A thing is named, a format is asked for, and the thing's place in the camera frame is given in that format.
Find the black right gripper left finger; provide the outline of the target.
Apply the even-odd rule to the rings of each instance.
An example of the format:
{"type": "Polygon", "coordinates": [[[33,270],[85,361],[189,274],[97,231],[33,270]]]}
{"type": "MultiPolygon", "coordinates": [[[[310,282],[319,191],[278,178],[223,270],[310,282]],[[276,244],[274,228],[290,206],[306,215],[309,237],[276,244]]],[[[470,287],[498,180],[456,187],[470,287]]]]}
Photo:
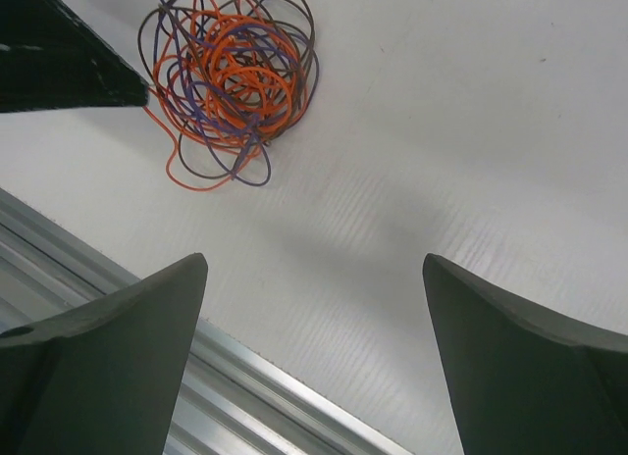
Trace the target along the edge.
{"type": "Polygon", "coordinates": [[[160,454],[205,292],[194,253],[1,335],[4,454],[160,454]]]}

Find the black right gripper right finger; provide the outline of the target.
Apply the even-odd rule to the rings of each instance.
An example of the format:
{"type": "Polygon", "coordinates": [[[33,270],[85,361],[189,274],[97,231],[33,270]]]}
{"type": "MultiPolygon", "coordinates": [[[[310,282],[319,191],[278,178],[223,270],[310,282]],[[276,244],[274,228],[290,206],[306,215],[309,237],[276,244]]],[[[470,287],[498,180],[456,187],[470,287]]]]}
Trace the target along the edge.
{"type": "Polygon", "coordinates": [[[626,453],[626,335],[439,255],[426,256],[423,279],[464,453],[626,453]]]}

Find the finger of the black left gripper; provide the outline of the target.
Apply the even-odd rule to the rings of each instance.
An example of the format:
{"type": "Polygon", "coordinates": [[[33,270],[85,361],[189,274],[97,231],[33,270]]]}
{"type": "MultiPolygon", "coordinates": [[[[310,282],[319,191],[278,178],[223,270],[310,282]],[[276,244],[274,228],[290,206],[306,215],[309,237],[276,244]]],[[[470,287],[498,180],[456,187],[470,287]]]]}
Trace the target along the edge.
{"type": "Polygon", "coordinates": [[[142,107],[148,84],[62,0],[1,0],[1,111],[142,107]]]}

